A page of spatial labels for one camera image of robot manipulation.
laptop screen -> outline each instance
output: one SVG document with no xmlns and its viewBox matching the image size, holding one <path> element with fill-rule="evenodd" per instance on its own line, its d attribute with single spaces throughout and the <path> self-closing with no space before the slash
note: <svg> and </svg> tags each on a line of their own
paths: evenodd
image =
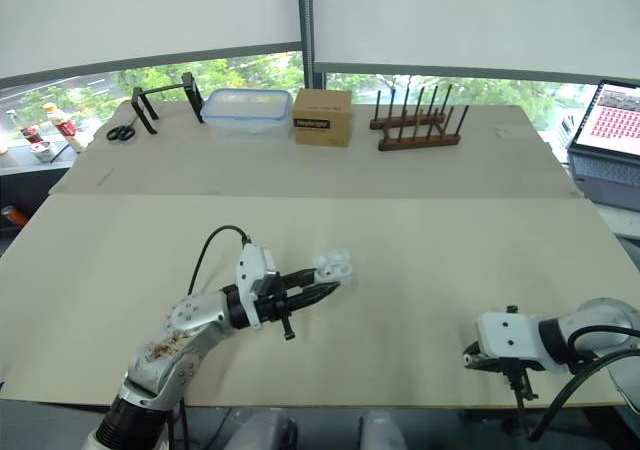
<svg viewBox="0 0 640 450">
<path fill-rule="evenodd" d="M 601 82 L 569 148 L 640 159 L 640 87 Z"/>
</svg>

white roller shade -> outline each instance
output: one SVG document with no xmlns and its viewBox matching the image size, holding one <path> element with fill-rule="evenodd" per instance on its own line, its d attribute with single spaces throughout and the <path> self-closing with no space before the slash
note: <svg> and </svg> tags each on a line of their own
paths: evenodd
<svg viewBox="0 0 640 450">
<path fill-rule="evenodd" d="M 640 0 L 314 0 L 314 35 L 317 71 L 640 79 Z"/>
<path fill-rule="evenodd" d="M 297 0 L 0 0 L 0 80 L 300 40 Z"/>
</svg>

white object in gripper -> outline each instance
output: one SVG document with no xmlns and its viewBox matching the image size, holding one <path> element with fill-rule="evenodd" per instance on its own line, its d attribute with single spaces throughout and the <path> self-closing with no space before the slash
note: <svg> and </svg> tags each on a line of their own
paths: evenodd
<svg viewBox="0 0 640 450">
<path fill-rule="evenodd" d="M 316 283 L 340 282 L 348 285 L 353 275 L 351 253 L 347 249 L 323 253 L 313 259 Z"/>
</svg>

laptop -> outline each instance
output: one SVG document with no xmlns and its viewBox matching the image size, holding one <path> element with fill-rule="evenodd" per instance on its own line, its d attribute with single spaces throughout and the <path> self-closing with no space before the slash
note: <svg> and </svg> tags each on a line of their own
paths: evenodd
<svg viewBox="0 0 640 450">
<path fill-rule="evenodd" d="M 567 152 L 587 198 L 640 211 L 640 87 L 600 82 Z"/>
</svg>

plastic food container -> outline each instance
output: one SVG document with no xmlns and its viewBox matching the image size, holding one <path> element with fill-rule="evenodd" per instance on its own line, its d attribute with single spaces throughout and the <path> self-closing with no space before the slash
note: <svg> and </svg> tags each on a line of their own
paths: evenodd
<svg viewBox="0 0 640 450">
<path fill-rule="evenodd" d="M 234 140 L 287 139 L 292 98 L 285 90 L 221 88 L 202 107 L 202 119 L 218 137 Z"/>
</svg>

